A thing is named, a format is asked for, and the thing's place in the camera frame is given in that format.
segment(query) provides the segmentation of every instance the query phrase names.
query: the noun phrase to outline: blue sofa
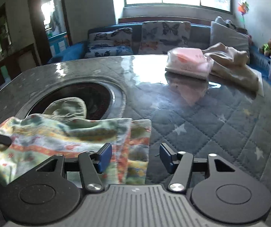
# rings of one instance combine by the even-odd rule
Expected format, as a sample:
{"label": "blue sofa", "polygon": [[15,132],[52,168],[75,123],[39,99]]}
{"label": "blue sofa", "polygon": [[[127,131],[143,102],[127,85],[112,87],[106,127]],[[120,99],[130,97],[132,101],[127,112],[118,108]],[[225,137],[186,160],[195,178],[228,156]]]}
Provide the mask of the blue sofa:
{"label": "blue sofa", "polygon": [[[140,42],[142,38],[142,24],[143,23],[126,23],[113,26],[93,28],[88,31],[88,34],[95,32],[107,32],[120,28],[131,27],[132,28],[132,50],[134,54],[138,54]],[[210,42],[210,26],[191,24],[190,39],[188,42],[189,47],[207,49]],[[73,46],[68,47],[60,54],[52,57],[48,64],[58,63],[62,61],[84,59],[85,54],[88,52],[88,42],[83,41]]]}

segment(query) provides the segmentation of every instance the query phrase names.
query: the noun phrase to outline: butterfly print cushion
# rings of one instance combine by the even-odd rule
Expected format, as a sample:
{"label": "butterfly print cushion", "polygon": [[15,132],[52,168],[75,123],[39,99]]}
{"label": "butterfly print cushion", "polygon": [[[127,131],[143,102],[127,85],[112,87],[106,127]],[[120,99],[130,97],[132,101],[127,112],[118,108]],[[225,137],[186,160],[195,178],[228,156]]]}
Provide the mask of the butterfly print cushion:
{"label": "butterfly print cushion", "polygon": [[190,22],[144,22],[139,54],[167,54],[173,48],[188,47],[190,30]]}
{"label": "butterfly print cushion", "polygon": [[88,36],[89,49],[97,45],[112,46],[131,46],[132,28],[120,28],[114,31],[91,33]]}
{"label": "butterfly print cushion", "polygon": [[133,51],[127,46],[116,46],[116,47],[104,47],[104,48],[91,48],[89,52],[85,54],[85,59],[95,57],[106,57],[106,56],[119,56],[119,55],[132,55]]}

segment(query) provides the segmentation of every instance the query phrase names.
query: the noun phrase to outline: stuffed toy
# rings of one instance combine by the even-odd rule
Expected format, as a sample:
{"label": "stuffed toy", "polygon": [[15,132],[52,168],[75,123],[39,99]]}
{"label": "stuffed toy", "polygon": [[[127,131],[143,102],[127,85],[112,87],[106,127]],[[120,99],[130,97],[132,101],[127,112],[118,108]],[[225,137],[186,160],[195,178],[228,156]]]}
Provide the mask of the stuffed toy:
{"label": "stuffed toy", "polygon": [[266,57],[271,56],[271,40],[267,43],[264,44],[260,49],[259,49],[261,54],[264,54]]}
{"label": "stuffed toy", "polygon": [[215,22],[218,23],[218,24],[221,24],[223,26],[226,26],[234,31],[237,30],[237,27],[232,23],[231,20],[226,20],[224,21],[224,19],[221,17],[221,16],[218,16],[216,19],[215,19]]}
{"label": "stuffed toy", "polygon": [[254,45],[254,44],[253,44],[253,40],[252,40],[252,36],[251,36],[251,35],[247,35],[247,36],[248,36],[248,43],[249,43],[249,46]]}

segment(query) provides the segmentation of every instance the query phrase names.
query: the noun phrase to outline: pink package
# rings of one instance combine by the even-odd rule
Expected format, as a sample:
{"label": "pink package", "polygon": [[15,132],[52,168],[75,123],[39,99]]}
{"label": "pink package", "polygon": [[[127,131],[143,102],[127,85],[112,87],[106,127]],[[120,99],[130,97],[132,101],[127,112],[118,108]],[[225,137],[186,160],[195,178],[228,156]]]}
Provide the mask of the pink package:
{"label": "pink package", "polygon": [[194,48],[175,48],[168,51],[168,72],[174,72],[199,79],[207,79],[213,61],[203,55],[202,50]]}

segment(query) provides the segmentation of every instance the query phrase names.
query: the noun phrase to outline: wooden door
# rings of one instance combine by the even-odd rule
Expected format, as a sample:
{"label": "wooden door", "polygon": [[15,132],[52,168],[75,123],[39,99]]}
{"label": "wooden door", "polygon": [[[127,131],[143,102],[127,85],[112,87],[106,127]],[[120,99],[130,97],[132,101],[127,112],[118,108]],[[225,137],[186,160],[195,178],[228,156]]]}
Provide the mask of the wooden door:
{"label": "wooden door", "polygon": [[45,33],[44,16],[41,11],[41,0],[28,0],[28,8],[38,54],[41,60],[41,64],[45,65],[50,60],[52,55]]}

